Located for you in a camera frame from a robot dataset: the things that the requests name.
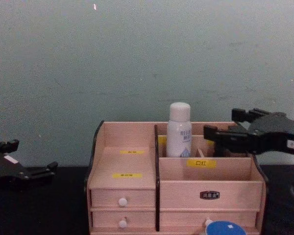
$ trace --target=black tabletop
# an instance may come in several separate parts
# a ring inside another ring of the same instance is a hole
[[[265,234],[294,235],[294,165],[261,166],[269,179]],[[60,167],[50,185],[0,191],[0,235],[87,235],[86,167]]]

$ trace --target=black mechanical bracket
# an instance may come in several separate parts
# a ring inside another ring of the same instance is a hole
[[[232,121],[238,125],[228,130],[204,126],[204,138],[215,142],[215,156],[222,155],[224,149],[233,153],[279,151],[294,154],[294,120],[288,119],[285,113],[233,109]],[[239,124],[245,121],[250,123],[248,129]]]
[[[0,141],[0,189],[23,189],[27,186],[49,183],[56,173],[57,162],[35,171],[29,171],[7,153],[18,149],[19,141]]]

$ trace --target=drawer knob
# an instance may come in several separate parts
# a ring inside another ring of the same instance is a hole
[[[121,221],[119,222],[119,227],[122,228],[122,229],[124,229],[124,228],[127,227],[127,222],[126,222],[125,219],[123,219],[123,220],[121,220]]]
[[[127,200],[126,200],[125,198],[121,198],[121,199],[119,200],[119,205],[120,205],[121,207],[125,207],[125,206],[127,205]]]

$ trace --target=yellow label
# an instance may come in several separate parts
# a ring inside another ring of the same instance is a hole
[[[120,150],[121,154],[143,154],[143,150]]]
[[[187,166],[193,168],[216,168],[217,161],[216,160],[187,160]]]
[[[141,173],[114,173],[112,178],[142,178],[143,174]]]
[[[158,136],[159,145],[167,145],[167,136]]]
[[[208,144],[208,145],[214,145],[215,142],[213,142],[213,141],[207,141],[207,144]]]

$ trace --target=wooden desk organizer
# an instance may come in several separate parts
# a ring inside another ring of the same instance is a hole
[[[192,157],[167,158],[166,122],[101,122],[85,180],[90,234],[198,235],[207,218],[261,234],[266,178],[251,154],[211,157],[206,124],[235,125],[192,122]]]

